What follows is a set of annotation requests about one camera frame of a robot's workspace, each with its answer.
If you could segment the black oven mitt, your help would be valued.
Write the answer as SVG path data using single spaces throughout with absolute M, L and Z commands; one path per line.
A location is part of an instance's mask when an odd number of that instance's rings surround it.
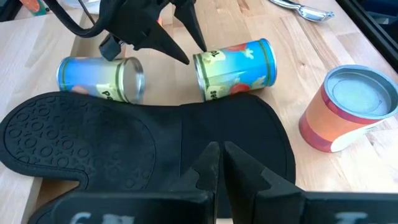
M 45 93 L 0 122 L 0 162 L 22 175 L 77 181 L 88 192 L 156 192 L 177 181 L 209 143 L 226 141 L 295 182 L 280 119 L 247 93 L 179 106 Z

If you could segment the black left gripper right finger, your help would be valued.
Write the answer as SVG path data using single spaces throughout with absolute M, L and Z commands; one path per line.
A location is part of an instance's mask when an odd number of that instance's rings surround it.
M 304 191 L 232 142 L 223 166 L 234 224 L 398 224 L 398 194 Z

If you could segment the short tin red teal label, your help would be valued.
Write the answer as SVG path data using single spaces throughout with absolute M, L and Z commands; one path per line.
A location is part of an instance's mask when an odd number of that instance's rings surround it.
M 46 15 L 50 10 L 43 0 L 20 0 L 20 2 L 34 16 Z

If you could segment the mixed fruit tin can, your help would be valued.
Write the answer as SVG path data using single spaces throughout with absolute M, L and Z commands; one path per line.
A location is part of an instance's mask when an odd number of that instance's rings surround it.
M 342 65 L 328 72 L 298 126 L 315 149 L 338 152 L 397 113 L 398 85 L 388 76 Z

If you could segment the silver pen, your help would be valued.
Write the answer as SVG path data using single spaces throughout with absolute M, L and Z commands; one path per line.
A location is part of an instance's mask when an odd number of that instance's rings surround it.
M 268 1 L 285 9 L 297 11 L 299 16 L 312 22 L 325 22 L 331 18 L 334 18 L 335 16 L 332 11 L 322 11 L 319 9 L 315 9 L 313 7 L 304 6 L 302 4 L 292 2 L 291 0 L 268 0 Z

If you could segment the peaches tin can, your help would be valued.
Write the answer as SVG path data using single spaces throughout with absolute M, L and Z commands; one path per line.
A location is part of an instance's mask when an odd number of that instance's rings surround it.
M 137 104 L 144 96 L 144 71 L 135 57 L 113 61 L 102 57 L 67 57 L 60 62 L 56 79 L 61 91 L 107 100 Z

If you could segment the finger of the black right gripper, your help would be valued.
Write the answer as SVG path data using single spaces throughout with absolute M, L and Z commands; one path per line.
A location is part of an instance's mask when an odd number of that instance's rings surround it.
M 207 47 L 198 23 L 195 3 L 196 0 L 174 0 L 174 16 L 185 26 L 191 37 L 197 43 L 197 46 L 199 46 L 202 51 L 206 52 Z
M 158 24 L 140 33 L 141 39 L 134 44 L 134 50 L 154 49 L 162 52 L 179 62 L 188 65 L 187 55 L 168 33 Z

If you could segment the tomatoes tin can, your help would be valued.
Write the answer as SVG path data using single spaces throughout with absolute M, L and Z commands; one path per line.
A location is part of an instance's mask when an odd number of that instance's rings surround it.
M 271 43 L 259 39 L 193 55 L 205 101 L 272 86 L 277 62 Z

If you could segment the black aluminium table frame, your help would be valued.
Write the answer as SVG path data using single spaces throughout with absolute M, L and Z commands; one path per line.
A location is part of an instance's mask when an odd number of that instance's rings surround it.
M 398 73 L 398 0 L 336 0 Z

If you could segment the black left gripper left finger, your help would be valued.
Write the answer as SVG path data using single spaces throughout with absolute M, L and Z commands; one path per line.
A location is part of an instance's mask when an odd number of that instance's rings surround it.
M 211 142 L 169 189 L 74 192 L 56 203 L 51 224 L 216 224 L 220 147 Z

